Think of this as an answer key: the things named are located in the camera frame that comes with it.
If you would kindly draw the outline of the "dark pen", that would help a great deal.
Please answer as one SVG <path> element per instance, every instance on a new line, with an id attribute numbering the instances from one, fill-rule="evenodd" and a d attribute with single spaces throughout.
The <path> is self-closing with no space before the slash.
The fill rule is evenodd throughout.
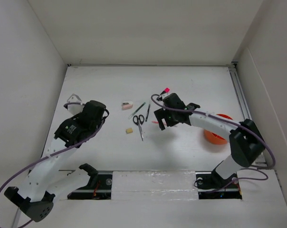
<path id="1" fill-rule="evenodd" d="M 146 112 L 146 116 L 145 116 L 145 122 L 147 122 L 147 120 L 148 120 L 148 116 L 149 116 L 149 112 L 150 112 L 150 107 L 151 107 L 151 104 L 148 104 L 148 108 L 147 108 L 147 112 Z"/>

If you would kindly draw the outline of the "green pen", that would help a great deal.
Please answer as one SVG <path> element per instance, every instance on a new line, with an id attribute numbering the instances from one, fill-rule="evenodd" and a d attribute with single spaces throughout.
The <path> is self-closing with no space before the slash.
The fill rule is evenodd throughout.
<path id="1" fill-rule="evenodd" d="M 143 102 L 134 112 L 129 115 L 128 119 L 131 119 L 145 104 L 146 102 Z"/>

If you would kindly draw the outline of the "pink white stapler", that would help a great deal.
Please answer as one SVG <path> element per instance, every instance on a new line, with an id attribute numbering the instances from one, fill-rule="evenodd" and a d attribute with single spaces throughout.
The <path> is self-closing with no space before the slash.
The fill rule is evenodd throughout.
<path id="1" fill-rule="evenodd" d="M 124 101 L 122 102 L 122 110 L 128 110 L 133 107 L 133 102 L 132 101 Z"/>

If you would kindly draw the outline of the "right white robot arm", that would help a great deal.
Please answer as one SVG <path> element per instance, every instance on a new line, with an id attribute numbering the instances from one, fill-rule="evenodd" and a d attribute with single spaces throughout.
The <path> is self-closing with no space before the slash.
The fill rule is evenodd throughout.
<path id="1" fill-rule="evenodd" d="M 185 104 L 176 93 L 152 95 L 160 109 L 154 112 L 161 130 L 187 124 L 212 132 L 230 144 L 230 155 L 206 177 L 197 181 L 200 189 L 221 189 L 231 184 L 236 173 L 249 168 L 265 150 L 265 142 L 250 119 L 236 122 L 201 110 L 195 103 Z"/>

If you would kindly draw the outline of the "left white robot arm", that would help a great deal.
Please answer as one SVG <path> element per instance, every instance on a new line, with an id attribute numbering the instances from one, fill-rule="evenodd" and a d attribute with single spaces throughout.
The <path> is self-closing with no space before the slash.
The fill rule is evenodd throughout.
<path id="1" fill-rule="evenodd" d="M 101 102 L 71 102 L 64 107 L 73 116 L 64 120 L 54 133 L 50 147 L 43 157 L 32 165 L 31 172 L 18 187 L 8 187 L 4 195 L 32 221 L 42 221 L 53 209 L 61 195 L 97 184 L 98 171 L 85 163 L 67 177 L 52 182 L 61 166 L 80 146 L 93 138 L 109 111 Z"/>

